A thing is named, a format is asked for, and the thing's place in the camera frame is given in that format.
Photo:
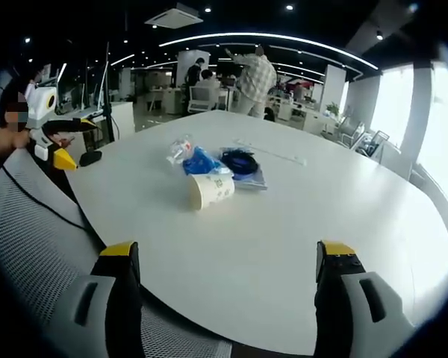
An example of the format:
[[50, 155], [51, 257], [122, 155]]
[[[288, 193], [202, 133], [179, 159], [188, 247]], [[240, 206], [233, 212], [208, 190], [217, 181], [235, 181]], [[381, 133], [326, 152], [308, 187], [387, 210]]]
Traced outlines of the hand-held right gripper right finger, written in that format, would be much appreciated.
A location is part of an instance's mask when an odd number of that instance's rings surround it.
[[414, 326], [402, 299], [341, 242], [317, 243], [315, 357], [391, 357]]

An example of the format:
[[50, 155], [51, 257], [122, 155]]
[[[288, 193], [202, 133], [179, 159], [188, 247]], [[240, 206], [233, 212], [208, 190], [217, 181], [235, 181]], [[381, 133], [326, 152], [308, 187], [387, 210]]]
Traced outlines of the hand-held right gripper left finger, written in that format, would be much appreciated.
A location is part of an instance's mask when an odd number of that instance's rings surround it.
[[64, 292], [64, 350], [68, 357], [140, 357], [138, 244], [106, 247], [89, 275]]

